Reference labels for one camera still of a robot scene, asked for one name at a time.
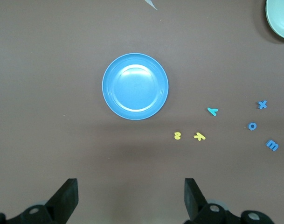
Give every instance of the plate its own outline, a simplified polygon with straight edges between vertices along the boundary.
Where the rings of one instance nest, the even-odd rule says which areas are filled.
[[[142,120],[164,105],[169,84],[163,67],[152,57],[130,53],[115,59],[103,77],[103,95],[117,115]]]
[[[265,11],[270,27],[284,38],[284,0],[267,0]]]

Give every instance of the gray table surface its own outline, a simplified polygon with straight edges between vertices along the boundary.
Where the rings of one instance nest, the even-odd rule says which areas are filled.
[[[284,39],[265,1],[153,3],[158,10],[143,0],[0,1],[8,218],[77,178],[69,224],[181,224],[184,178],[193,177],[233,214],[258,210],[284,224]],[[141,121],[114,114],[102,95],[107,66],[131,52],[154,57],[169,79],[165,105]]]

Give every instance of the blue plate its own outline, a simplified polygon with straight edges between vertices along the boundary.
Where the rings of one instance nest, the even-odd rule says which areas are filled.
[[[266,17],[270,27],[284,38],[284,0],[267,0]]]
[[[164,69],[144,54],[120,56],[104,73],[104,99],[122,118],[142,120],[151,117],[164,105],[168,91]]]

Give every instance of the blue letter x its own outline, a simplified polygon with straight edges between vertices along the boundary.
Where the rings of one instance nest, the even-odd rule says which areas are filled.
[[[258,102],[258,104],[260,105],[260,106],[259,106],[259,109],[266,108],[266,107],[267,107],[266,103],[267,103],[267,100],[259,101],[259,102]]]

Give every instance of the blue letter m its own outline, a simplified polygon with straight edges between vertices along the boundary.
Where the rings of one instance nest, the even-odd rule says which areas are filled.
[[[266,146],[268,148],[270,148],[272,151],[276,151],[277,148],[278,148],[278,144],[275,143],[273,140],[269,140],[267,143],[266,143]]]

